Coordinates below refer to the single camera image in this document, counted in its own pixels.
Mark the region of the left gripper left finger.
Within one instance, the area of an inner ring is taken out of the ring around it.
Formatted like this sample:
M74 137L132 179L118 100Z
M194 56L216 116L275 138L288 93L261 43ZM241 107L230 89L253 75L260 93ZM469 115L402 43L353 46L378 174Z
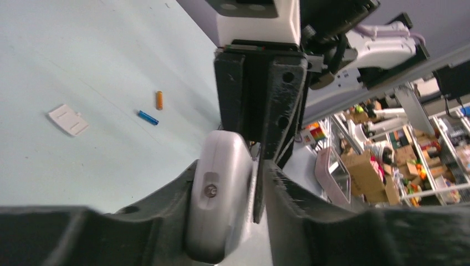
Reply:
M2 265L191 265L184 250L196 164L116 213L3 206Z

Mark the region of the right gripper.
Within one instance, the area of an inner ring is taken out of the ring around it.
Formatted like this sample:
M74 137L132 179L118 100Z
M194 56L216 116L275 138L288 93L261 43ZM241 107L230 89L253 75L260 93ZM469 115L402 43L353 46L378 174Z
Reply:
M260 144L253 202L259 223L264 163L275 162L295 132L308 60L296 44L234 40L216 49L213 64L222 129Z

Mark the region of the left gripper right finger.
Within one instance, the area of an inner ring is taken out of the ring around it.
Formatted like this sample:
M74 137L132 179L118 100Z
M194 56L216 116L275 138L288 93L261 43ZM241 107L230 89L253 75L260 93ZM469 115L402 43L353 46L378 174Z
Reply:
M274 265L468 265L469 205L369 208L325 202L263 162Z

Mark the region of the white remote control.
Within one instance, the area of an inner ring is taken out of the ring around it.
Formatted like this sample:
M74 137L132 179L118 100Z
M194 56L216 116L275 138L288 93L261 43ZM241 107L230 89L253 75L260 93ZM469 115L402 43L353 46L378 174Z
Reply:
M195 261L218 264L237 241L252 176L252 156L243 137L215 130L206 138L192 183L185 236Z

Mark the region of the orange battery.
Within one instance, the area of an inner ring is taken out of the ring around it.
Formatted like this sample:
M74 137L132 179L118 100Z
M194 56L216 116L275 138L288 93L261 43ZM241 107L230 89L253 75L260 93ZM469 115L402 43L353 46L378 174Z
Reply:
M163 93L162 91L156 92L156 109L162 110L163 109Z

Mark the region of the blue battery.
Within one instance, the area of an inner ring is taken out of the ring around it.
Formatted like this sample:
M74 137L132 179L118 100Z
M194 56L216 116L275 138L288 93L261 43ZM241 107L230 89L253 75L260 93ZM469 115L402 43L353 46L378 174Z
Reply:
M143 112L142 110L139 110L138 113L137 113L138 117L144 119L145 121L147 121L148 123L152 124L152 125L158 125L159 124L159 121L152 117L151 115Z

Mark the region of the white battery cover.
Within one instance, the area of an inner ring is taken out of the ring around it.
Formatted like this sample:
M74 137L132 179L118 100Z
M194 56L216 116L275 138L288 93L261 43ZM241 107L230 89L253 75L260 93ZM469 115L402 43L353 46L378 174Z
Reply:
M89 123L82 118L81 114L75 112L67 104L62 104L48 112L48 117L56 126L72 137L82 134L89 128Z

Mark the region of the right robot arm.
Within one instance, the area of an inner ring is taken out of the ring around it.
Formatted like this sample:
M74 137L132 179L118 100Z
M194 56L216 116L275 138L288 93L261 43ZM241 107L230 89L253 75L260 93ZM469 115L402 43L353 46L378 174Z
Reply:
M210 1L216 11L214 70L223 129L260 144L278 162L301 127L308 90L358 69L367 89L428 57L407 14L362 25L379 1Z

